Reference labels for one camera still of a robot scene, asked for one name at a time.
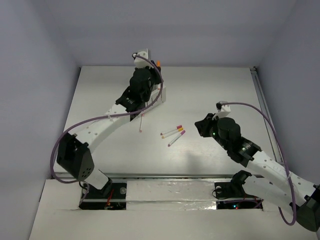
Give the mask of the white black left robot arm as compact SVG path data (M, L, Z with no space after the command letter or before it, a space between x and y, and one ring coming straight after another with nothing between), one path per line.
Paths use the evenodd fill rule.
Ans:
M136 68L129 86L104 115L75 124L84 129L70 134L67 130L57 141L56 162L77 182L83 182L88 192L104 198L110 194L112 180L102 173L93 160L93 152L113 132L136 117L153 109L163 93L161 67Z

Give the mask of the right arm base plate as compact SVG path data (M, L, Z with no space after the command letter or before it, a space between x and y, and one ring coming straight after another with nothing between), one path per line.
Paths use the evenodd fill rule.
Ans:
M213 196L218 200L227 200L232 198L244 198L246 193L243 185L235 182L215 182Z

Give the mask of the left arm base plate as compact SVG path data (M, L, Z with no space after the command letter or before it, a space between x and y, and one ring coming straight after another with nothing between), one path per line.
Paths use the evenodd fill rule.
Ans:
M83 184L78 207L81 210L126 210L127 209L127 183L112 183L106 190L106 194L92 185Z

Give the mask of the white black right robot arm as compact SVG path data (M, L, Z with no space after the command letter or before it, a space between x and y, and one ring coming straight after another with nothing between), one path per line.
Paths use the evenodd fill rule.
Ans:
M257 196L292 214L305 229L320 228L320 186L296 174L268 156L260 146L241 135L241 128L230 117L209 113L195 122L199 135L213 138L236 163L248 172L230 183L235 196Z

